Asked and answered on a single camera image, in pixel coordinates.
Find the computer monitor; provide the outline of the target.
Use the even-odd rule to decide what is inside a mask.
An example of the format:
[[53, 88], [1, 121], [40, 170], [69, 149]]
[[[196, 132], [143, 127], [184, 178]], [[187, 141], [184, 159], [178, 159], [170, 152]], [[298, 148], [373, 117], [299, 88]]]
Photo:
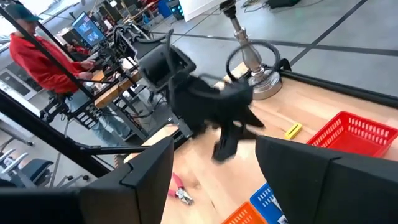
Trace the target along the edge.
[[72, 23], [72, 27], [90, 46], [94, 47], [96, 44], [103, 41], [106, 36], [98, 28], [98, 26], [91, 20], [86, 12], [82, 12]]

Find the yellow eraser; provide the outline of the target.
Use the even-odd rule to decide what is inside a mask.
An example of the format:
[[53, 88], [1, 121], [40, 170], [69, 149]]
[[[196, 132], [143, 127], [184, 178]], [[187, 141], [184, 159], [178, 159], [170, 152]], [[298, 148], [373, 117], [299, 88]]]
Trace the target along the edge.
[[300, 123], [295, 123], [284, 133], [284, 139], [292, 140], [294, 137], [296, 137], [296, 135], [298, 135], [299, 132], [301, 132], [302, 127], [303, 126]]

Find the black power strip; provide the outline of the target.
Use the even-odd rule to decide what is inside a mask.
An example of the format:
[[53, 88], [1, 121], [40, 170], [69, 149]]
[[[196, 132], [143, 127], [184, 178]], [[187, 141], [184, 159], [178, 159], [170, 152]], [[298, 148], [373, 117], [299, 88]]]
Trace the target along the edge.
[[85, 108], [81, 107], [73, 112], [73, 118], [86, 129], [92, 129], [97, 125], [102, 115], [102, 110], [94, 105], [88, 105]]

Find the red plastic basket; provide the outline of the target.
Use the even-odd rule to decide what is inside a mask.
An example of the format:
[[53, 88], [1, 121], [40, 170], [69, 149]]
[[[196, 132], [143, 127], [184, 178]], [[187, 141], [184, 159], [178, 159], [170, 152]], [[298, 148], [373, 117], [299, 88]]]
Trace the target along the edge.
[[398, 129], [340, 111], [307, 144], [371, 157], [383, 157]]

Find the wooden workbench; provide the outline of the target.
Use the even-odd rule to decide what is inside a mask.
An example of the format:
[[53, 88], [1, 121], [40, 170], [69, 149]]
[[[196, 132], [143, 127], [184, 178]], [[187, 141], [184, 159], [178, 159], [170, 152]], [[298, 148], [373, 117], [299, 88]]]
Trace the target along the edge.
[[135, 70], [131, 75], [131, 79], [132, 82], [128, 78], [125, 78], [119, 83], [113, 86], [109, 86], [109, 89], [102, 88], [101, 90], [104, 90], [104, 93], [97, 93], [98, 98], [95, 99], [94, 105], [97, 108], [104, 108], [105, 106], [108, 106], [124, 91], [132, 87], [133, 83], [138, 82], [141, 79], [141, 74], [137, 70]]

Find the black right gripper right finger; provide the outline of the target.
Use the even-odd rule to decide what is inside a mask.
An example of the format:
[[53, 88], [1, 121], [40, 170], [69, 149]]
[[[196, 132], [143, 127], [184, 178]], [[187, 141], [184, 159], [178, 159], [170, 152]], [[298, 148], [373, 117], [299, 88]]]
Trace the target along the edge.
[[256, 158], [290, 224], [398, 224], [398, 162], [268, 136]]

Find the person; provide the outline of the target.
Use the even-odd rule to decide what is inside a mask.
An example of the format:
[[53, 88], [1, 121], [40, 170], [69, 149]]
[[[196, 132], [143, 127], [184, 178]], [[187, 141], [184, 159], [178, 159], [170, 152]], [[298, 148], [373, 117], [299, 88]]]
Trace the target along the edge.
[[[54, 44], [46, 39], [36, 36], [35, 30], [39, 17], [33, 15], [27, 8], [20, 4], [10, 4], [5, 11], [12, 16], [16, 22], [36, 41], [38, 41], [62, 66], [74, 77], [90, 80], [93, 74], [90, 70], [94, 67], [93, 60], [82, 62], [71, 62], [68, 57]], [[64, 95], [71, 93], [71, 98], [66, 98], [65, 103], [72, 112], [85, 104], [89, 97], [79, 89], [53, 62], [50, 61], [27, 37], [20, 31], [11, 33], [9, 44], [11, 58], [22, 67], [42, 88], [52, 90], [56, 94]], [[108, 107], [102, 109], [106, 116], [101, 116], [99, 122], [92, 127], [92, 131], [108, 146], [120, 146], [118, 138], [109, 132], [103, 123], [110, 126], [113, 131], [122, 139], [126, 140], [133, 134], [130, 127], [111, 116]]]

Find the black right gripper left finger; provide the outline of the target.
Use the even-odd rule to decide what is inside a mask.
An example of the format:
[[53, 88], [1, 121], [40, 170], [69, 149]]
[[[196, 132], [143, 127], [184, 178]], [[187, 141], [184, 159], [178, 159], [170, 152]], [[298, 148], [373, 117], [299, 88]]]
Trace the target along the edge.
[[174, 161], [166, 137], [80, 190], [83, 224], [160, 224]]

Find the blue plastic basket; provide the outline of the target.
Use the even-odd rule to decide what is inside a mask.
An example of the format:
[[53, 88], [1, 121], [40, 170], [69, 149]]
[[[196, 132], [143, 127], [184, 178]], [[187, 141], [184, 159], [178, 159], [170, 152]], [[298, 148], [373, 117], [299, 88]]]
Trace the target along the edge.
[[271, 202], [272, 196], [274, 196], [273, 190], [269, 187], [268, 183], [265, 183], [251, 196], [250, 202], [268, 224], [279, 224], [278, 219], [282, 214]]

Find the silver table lamp white shade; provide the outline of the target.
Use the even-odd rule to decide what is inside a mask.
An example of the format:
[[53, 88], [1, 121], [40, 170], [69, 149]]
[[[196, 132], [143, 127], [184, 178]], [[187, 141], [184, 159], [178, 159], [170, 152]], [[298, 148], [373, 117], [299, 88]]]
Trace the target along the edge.
[[[236, 78], [229, 69], [231, 59], [238, 53], [241, 52], [243, 56], [243, 63], [245, 64], [251, 77], [248, 78], [249, 85], [253, 87], [253, 98], [255, 100], [265, 100], [274, 96], [281, 88], [282, 81], [278, 70], [280, 62], [280, 53], [276, 47], [272, 44], [258, 40], [250, 41], [246, 30], [242, 27], [236, 17], [236, 0], [224, 0], [219, 5], [220, 11], [230, 19], [233, 28], [234, 36], [238, 40], [240, 46], [234, 49], [228, 56], [226, 62], [226, 73], [231, 81], [235, 81]], [[268, 48], [275, 56], [275, 64], [271, 68], [266, 68], [262, 64], [262, 58], [259, 52], [254, 46], [262, 45]]]

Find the black metal rig frame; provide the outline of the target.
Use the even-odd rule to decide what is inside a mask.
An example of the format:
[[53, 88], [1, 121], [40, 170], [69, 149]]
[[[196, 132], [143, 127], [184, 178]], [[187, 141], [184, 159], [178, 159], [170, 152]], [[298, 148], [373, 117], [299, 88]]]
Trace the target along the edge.
[[[6, 18], [18, 31], [25, 33], [29, 42], [33, 43], [51, 62], [53, 62], [62, 72], [80, 89], [86, 91], [87, 89], [81, 84], [82, 81], [78, 81], [64, 66], [62, 66], [44, 47], [36, 41], [36, 39], [28, 34], [17, 22], [10, 16], [3, 7], [0, 6], [0, 15]], [[317, 78], [312, 78], [307, 75], [300, 73], [283, 70], [278, 66], [280, 76], [286, 76], [287, 78], [294, 79], [300, 82], [307, 83], [309, 85], [317, 86], [327, 90], [335, 91], [345, 95], [360, 98], [362, 100], [370, 101], [376, 104], [389, 106], [398, 110], [398, 97], [377, 93], [361, 88], [355, 88], [353, 86], [342, 85], [339, 83], [329, 82]], [[17, 100], [6, 96], [5, 93], [0, 93], [0, 112], [10, 117], [16, 123], [26, 128], [33, 134], [36, 134], [39, 138], [43, 139], [46, 143], [54, 147], [61, 154], [64, 154], [69, 159], [76, 162], [78, 165], [87, 169], [96, 177], [101, 177], [110, 172], [105, 166], [101, 165], [98, 161], [94, 160], [90, 155], [102, 154], [119, 154], [124, 152], [142, 152], [147, 149], [148, 146], [129, 146], [129, 147], [107, 147], [104, 148], [89, 148], [88, 146], [78, 146], [77, 142], [72, 141], [67, 137], [63, 137], [60, 133], [56, 132], [53, 127], [49, 126], [45, 121], [35, 115], [33, 112], [28, 110], [25, 106], [19, 103]]]

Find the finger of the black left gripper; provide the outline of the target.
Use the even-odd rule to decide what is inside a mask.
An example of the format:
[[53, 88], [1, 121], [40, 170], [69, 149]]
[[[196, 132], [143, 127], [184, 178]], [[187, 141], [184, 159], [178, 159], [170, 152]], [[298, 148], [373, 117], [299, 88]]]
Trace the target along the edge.
[[221, 128], [218, 142], [213, 148], [213, 160], [224, 162], [233, 157], [237, 152], [241, 127], [234, 124]]
[[243, 110], [241, 121], [257, 128], [264, 127], [263, 122], [249, 108]]

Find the blue bin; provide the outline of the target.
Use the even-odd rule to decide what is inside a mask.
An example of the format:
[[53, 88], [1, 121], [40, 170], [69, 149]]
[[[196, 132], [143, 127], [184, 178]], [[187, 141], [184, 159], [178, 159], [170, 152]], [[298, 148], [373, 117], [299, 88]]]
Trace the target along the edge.
[[158, 11], [163, 16], [163, 18], [168, 18], [172, 15], [172, 12], [167, 5], [169, 0], [159, 0], [157, 3]]

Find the orange plastic basket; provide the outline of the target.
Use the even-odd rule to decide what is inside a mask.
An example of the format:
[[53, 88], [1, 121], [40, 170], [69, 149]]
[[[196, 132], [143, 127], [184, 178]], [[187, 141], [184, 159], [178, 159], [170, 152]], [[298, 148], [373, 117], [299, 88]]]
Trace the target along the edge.
[[268, 224], [250, 202], [244, 202], [221, 224]]

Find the pink handled scissors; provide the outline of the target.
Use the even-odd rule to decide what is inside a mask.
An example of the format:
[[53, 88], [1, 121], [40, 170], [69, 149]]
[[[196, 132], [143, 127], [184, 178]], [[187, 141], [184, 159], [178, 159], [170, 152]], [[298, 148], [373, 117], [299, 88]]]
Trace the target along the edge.
[[186, 203], [187, 205], [192, 205], [194, 203], [194, 200], [185, 190], [181, 178], [176, 173], [173, 172], [171, 181], [175, 182], [177, 188], [169, 189], [168, 196], [178, 198], [181, 202]]

